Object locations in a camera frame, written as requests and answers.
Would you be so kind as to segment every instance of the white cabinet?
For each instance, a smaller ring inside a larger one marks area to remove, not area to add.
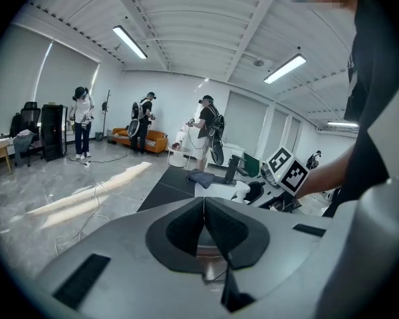
[[[232,155],[236,155],[236,156],[243,158],[244,157],[244,149],[235,144],[223,143],[224,161],[223,161],[223,164],[221,165],[222,167],[229,166],[229,160],[232,157]],[[215,164],[213,161],[213,158],[211,157],[211,149],[208,151],[208,154],[207,154],[207,165],[209,163]]]

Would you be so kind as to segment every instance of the white shirt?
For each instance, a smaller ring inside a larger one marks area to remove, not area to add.
[[[83,117],[89,113],[90,108],[92,108],[93,106],[93,97],[89,94],[87,94],[84,100],[82,98],[77,99],[73,106],[73,108],[75,109],[75,122],[81,123]]]

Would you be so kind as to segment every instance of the black and white marker cube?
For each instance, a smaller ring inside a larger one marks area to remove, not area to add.
[[[284,147],[280,147],[266,162],[275,182],[291,195],[304,184],[309,170]]]

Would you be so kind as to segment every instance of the smoke detector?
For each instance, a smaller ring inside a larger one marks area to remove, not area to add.
[[[265,64],[265,62],[261,59],[258,59],[256,61],[253,62],[253,65],[256,67],[262,67]]]

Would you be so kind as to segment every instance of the gray roller blind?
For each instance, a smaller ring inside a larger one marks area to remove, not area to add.
[[[0,133],[8,133],[12,117],[33,101],[35,83],[50,39],[9,26],[0,42]]]
[[[269,137],[267,138],[267,143],[265,151],[263,153],[263,161],[267,160],[273,152],[277,150],[279,144],[281,143],[282,134],[284,132],[285,120],[287,115],[281,111],[275,109],[273,114],[271,131],[269,132]]]
[[[293,118],[291,121],[290,131],[288,133],[287,144],[285,145],[287,149],[291,152],[294,151],[294,145],[297,140],[297,134],[299,133],[300,121]]]
[[[53,43],[41,72],[35,101],[41,108],[55,103],[70,106],[77,87],[92,86],[98,63],[58,43]]]
[[[231,92],[225,111],[225,142],[236,144],[254,156],[266,109],[263,103]]]

